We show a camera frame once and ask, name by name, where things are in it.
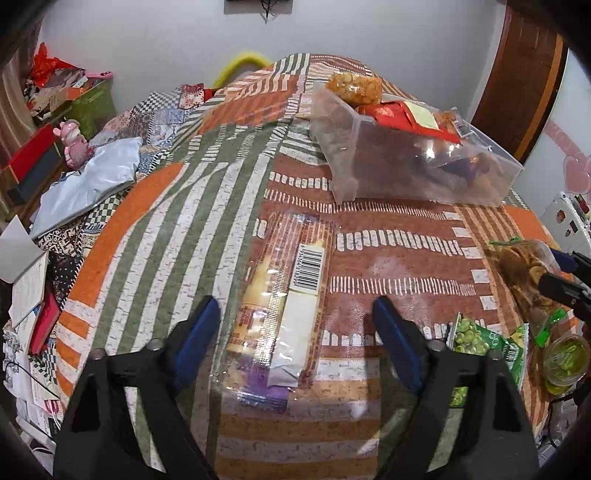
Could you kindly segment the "wall mounted black monitor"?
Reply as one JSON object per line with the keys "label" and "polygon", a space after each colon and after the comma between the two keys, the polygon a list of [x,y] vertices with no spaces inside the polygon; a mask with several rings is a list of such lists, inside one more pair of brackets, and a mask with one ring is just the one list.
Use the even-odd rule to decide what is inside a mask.
{"label": "wall mounted black monitor", "polygon": [[290,0],[228,0],[224,2],[223,12],[231,14],[290,14],[293,11],[293,2]]}

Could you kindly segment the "brown wooden door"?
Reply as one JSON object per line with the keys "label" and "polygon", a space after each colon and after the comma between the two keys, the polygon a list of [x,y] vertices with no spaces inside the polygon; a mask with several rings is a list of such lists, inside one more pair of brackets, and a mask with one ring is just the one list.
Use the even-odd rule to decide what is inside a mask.
{"label": "brown wooden door", "polygon": [[562,81],[567,45],[536,1],[508,1],[499,45],[472,124],[525,163]]}

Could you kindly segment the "clear long wafer packet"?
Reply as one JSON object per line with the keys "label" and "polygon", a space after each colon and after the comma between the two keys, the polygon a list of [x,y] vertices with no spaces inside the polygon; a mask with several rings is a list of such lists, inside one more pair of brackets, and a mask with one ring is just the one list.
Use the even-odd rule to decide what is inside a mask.
{"label": "clear long wafer packet", "polygon": [[214,370],[222,399],[283,413],[311,388],[338,232],[334,222],[317,215],[270,215]]}

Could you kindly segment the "green gift box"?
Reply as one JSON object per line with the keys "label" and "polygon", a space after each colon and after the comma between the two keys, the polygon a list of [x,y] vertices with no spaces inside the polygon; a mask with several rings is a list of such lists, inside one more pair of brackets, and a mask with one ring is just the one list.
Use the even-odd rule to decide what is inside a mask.
{"label": "green gift box", "polygon": [[73,100],[65,110],[65,120],[76,120],[82,135],[90,140],[116,116],[111,80],[103,80]]}

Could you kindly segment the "striped curtain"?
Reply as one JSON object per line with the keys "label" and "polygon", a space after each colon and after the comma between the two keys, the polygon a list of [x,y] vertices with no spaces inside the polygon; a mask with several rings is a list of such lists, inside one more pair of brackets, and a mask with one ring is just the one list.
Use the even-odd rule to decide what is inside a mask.
{"label": "striped curtain", "polygon": [[1,70],[0,160],[2,168],[37,129],[27,107],[23,89],[32,70],[40,30],[41,22],[38,22]]}

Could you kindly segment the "clear bag yellow crackers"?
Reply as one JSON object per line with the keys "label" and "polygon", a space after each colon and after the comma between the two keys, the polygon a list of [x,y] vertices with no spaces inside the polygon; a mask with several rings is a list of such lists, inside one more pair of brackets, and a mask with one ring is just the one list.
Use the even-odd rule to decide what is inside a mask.
{"label": "clear bag yellow crackers", "polygon": [[382,101],[382,81],[377,77],[351,72],[334,73],[325,88],[354,108],[377,105]]}

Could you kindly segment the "pink heart wall decoration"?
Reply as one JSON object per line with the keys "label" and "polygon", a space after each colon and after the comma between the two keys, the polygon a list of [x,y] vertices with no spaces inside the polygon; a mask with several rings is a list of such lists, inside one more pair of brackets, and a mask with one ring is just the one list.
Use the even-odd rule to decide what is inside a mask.
{"label": "pink heart wall decoration", "polygon": [[590,156],[585,155],[571,137],[553,120],[547,122],[544,133],[564,153],[565,190],[569,193],[589,196]]}

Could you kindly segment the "pink plush toy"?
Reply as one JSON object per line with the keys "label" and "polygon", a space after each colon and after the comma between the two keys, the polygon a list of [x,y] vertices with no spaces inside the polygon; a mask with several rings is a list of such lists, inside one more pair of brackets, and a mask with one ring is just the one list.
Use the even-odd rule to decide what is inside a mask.
{"label": "pink plush toy", "polygon": [[53,129],[53,134],[62,143],[65,163],[70,169],[81,169],[93,156],[94,149],[88,144],[76,120],[62,121]]}

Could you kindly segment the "clear bag orange snacks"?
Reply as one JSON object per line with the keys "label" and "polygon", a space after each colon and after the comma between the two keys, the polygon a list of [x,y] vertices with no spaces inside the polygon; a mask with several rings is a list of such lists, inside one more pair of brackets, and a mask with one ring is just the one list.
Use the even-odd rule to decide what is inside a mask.
{"label": "clear bag orange snacks", "polygon": [[442,130],[459,138],[467,138],[473,134],[472,126],[462,118],[456,108],[438,110],[434,113],[434,117]]}

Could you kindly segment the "white organizer with cosmetics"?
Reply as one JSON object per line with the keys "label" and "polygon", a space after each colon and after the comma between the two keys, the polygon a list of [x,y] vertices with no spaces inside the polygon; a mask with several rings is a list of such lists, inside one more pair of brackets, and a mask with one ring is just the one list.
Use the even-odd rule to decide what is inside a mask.
{"label": "white organizer with cosmetics", "polygon": [[560,191],[542,213],[541,221],[562,251],[590,256],[590,224],[582,219],[572,197]]}

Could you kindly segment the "patchwork quilt bedspread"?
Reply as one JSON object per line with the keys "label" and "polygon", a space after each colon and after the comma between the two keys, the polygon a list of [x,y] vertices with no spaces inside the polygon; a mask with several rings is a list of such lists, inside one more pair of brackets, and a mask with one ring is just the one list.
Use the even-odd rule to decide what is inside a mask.
{"label": "patchwork quilt bedspread", "polygon": [[[69,405],[91,351],[135,352],[206,295],[221,324],[179,399],[224,479],[369,479],[405,409],[370,323],[391,297],[429,334],[466,313],[504,334],[522,319],[492,244],[550,234],[517,197],[499,207],[361,197],[338,203],[310,135],[312,91],[332,74],[369,75],[341,56],[294,54],[232,82],[181,125],[171,151],[103,228],[57,323],[57,385]],[[305,368],[276,412],[238,400],[242,360],[280,328],[301,245],[328,261],[304,323]]]}

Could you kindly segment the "red snack bag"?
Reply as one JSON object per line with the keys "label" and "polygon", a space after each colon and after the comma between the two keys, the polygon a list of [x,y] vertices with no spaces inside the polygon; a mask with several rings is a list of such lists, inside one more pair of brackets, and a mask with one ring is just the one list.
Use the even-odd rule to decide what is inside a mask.
{"label": "red snack bag", "polygon": [[383,127],[454,144],[461,142],[454,125],[456,114],[453,111],[432,111],[413,101],[396,100],[382,104],[360,105],[356,107],[356,112],[372,117]]}

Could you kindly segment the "red flat box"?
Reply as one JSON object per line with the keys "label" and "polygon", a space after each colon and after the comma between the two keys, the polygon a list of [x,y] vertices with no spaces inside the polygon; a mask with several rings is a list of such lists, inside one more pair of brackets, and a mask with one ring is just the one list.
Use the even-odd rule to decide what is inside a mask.
{"label": "red flat box", "polygon": [[40,161],[45,152],[54,145],[56,135],[51,124],[38,129],[10,159],[2,175],[9,184],[22,182],[32,168]]}

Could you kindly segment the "clear plastic storage bin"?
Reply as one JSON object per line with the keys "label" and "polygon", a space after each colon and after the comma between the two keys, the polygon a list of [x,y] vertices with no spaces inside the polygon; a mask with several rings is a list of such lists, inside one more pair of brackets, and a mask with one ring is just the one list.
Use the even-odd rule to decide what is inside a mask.
{"label": "clear plastic storage bin", "polygon": [[409,199],[499,206],[523,165],[476,127],[472,131],[454,144],[383,127],[324,85],[314,87],[311,138],[328,161],[339,204]]}

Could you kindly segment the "clear bag round chips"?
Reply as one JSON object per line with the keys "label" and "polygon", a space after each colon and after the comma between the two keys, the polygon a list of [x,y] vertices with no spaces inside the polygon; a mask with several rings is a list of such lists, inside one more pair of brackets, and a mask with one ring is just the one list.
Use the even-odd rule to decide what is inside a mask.
{"label": "clear bag round chips", "polygon": [[490,245],[501,275],[534,338],[566,316],[561,304],[539,290],[539,281],[544,274],[559,275],[561,272],[551,249],[544,242],[517,237],[509,241],[492,241]]}

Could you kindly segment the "yellow hoop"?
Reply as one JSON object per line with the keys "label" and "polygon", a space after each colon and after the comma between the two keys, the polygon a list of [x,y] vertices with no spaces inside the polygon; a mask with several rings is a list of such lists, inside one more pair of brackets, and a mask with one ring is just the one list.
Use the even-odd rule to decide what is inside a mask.
{"label": "yellow hoop", "polygon": [[221,89],[247,71],[256,71],[271,64],[269,58],[256,51],[243,51],[233,57],[218,73],[212,89]]}

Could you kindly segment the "white paper sheet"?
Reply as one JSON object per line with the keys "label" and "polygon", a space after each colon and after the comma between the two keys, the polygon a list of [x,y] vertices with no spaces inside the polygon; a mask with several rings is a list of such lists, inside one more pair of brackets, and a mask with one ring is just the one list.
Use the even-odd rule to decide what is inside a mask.
{"label": "white paper sheet", "polygon": [[18,216],[15,216],[0,237],[0,278],[13,284],[43,255],[30,238]]}

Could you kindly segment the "green jelly cup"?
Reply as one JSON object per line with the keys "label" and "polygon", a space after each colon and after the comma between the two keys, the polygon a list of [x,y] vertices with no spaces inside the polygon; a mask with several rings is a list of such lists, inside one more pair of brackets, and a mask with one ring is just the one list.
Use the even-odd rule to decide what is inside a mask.
{"label": "green jelly cup", "polygon": [[546,350],[543,375],[547,391],[558,396],[583,378],[590,365],[590,346],[579,335],[568,334]]}

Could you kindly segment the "light blue pillow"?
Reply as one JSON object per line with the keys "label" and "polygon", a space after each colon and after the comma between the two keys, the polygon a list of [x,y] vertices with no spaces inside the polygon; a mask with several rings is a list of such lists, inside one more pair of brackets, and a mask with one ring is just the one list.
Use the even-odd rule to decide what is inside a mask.
{"label": "light blue pillow", "polygon": [[41,196],[30,237],[40,236],[79,217],[135,180],[141,137],[117,140],[96,149],[81,171],[68,173]]}

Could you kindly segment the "green pea snack bag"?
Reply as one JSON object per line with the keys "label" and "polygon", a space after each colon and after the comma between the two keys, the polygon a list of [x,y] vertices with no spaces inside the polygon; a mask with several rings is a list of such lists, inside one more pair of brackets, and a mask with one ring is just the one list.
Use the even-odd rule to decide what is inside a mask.
{"label": "green pea snack bag", "polygon": [[528,323],[519,326],[510,337],[504,337],[459,313],[450,328],[447,346],[456,353],[477,356],[484,356],[490,350],[500,352],[521,390],[526,372],[528,337]]}

